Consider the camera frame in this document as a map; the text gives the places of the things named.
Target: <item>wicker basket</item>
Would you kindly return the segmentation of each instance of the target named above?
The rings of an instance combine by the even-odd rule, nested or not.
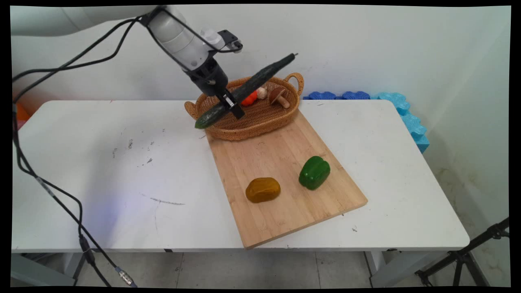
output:
[[[292,77],[296,78],[299,83],[298,90],[288,82]],[[230,92],[233,92],[248,79],[249,77],[231,81],[227,88]],[[241,119],[236,119],[232,113],[228,113],[221,120],[206,128],[206,131],[214,138],[241,140],[261,135],[288,124],[299,107],[300,95],[304,89],[304,78],[298,73],[292,73],[285,79],[272,77],[263,85],[263,88],[267,89],[268,95],[273,89],[278,87],[287,89],[282,96],[290,103],[289,108],[284,109],[279,103],[270,105],[268,99],[258,99],[252,105],[242,107],[245,115]],[[202,94],[195,104],[186,102],[184,108],[192,118],[197,119],[218,102],[219,99],[217,97],[208,97]]]

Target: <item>orange vegetable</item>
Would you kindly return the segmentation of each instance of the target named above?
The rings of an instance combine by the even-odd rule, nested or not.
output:
[[[245,98],[241,102],[241,105],[249,106],[249,105],[253,104],[253,102],[255,102],[256,99],[257,99],[257,91],[254,91],[252,94],[250,94],[247,98]]]
[[[273,178],[255,178],[246,188],[246,197],[254,203],[273,200],[280,194],[280,184]]]

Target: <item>blue foam block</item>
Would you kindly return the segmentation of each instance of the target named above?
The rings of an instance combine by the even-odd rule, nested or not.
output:
[[[419,140],[416,141],[416,145],[420,149],[420,152],[423,154],[423,152],[425,152],[425,150],[429,147],[430,142],[426,136],[422,136]]]
[[[369,94],[365,92],[345,92],[342,96],[337,96],[336,100],[369,100]]]
[[[336,96],[332,92],[312,92],[309,96],[305,96],[304,100],[334,100]]]
[[[399,93],[379,93],[371,99],[391,101],[398,113],[402,116],[407,114],[409,108],[411,108],[411,105],[405,101],[405,96]]]
[[[420,118],[414,116],[409,111],[407,111],[407,113],[401,117],[414,141],[418,141],[424,137],[427,128],[420,124]]]

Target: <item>floor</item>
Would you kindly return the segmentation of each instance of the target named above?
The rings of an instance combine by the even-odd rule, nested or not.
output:
[[[385,252],[386,262],[399,252]],[[109,253],[140,287],[221,288],[221,289],[312,289],[370,288],[370,273],[363,252],[186,252],[186,253]],[[60,270],[59,254],[40,263]],[[96,263],[114,287],[126,287],[100,253]],[[435,286],[451,286],[454,265],[430,277]],[[27,286],[11,278],[11,287]],[[462,286],[475,286],[464,266]],[[90,265],[85,263],[77,286],[104,286]],[[420,287],[411,275],[394,287]]]

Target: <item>wooden cutting board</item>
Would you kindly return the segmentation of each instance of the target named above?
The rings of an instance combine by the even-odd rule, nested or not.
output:
[[[207,135],[242,243],[247,249],[357,209],[367,203],[306,118],[297,110],[288,125],[241,141]],[[331,173],[316,190],[299,183],[312,156],[326,160]],[[245,190],[258,177],[273,177],[281,192],[272,201],[252,203]]]

